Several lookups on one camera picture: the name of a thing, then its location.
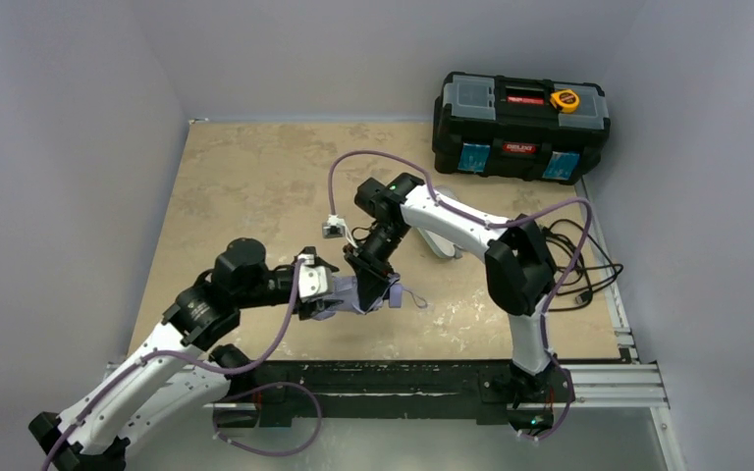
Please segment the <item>lavender umbrella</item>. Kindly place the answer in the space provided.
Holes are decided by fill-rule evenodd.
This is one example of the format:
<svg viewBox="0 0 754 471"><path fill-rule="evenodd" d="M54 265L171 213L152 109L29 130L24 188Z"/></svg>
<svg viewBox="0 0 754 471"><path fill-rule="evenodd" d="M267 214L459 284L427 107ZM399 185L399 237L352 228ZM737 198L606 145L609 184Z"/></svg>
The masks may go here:
<svg viewBox="0 0 754 471"><path fill-rule="evenodd" d="M361 282L356 276L334 276L331 281L332 289L329 293L305 304L309 308L307 319L322 321L338 313L366 315L383 307L399 309L403 306L406 294L411 297L416 308L428 307L427 300L404 286L398 274L389 275L375 286Z"/></svg>

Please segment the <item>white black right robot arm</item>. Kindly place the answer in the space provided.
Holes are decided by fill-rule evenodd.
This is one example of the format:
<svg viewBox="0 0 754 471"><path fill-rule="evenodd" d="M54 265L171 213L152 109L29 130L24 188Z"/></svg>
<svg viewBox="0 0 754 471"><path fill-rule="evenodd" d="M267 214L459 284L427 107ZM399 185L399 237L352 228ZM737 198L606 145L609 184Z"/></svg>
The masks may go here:
<svg viewBox="0 0 754 471"><path fill-rule="evenodd" d="M488 295L509 317L514 398L543 397L556 359L549 347L546 304L557 265L538 225L521 215L510 227L505 219L432 191L408 173L389 184L366 180L354 203L373 219L365 239L344 250L356 279L356 308L368 312L389 292L397 276L390 258L409 230L440 236L483 263Z"/></svg>

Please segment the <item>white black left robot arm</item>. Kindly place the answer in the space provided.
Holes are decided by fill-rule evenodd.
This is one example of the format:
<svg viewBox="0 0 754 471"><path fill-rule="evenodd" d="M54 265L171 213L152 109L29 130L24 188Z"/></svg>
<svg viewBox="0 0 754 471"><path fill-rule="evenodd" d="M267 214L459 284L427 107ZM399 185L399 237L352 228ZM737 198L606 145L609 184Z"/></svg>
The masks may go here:
<svg viewBox="0 0 754 471"><path fill-rule="evenodd" d="M63 411L31 420L28 428L45 453L42 469L125 469L128 451L151 427L184 407L225 397L235 381L252 378L270 358L295 315L328 310L338 270L313 246L271 268L261 241L231 241L97 387ZM278 305L286 308L281 327L256 358L220 343L246 309Z"/></svg>

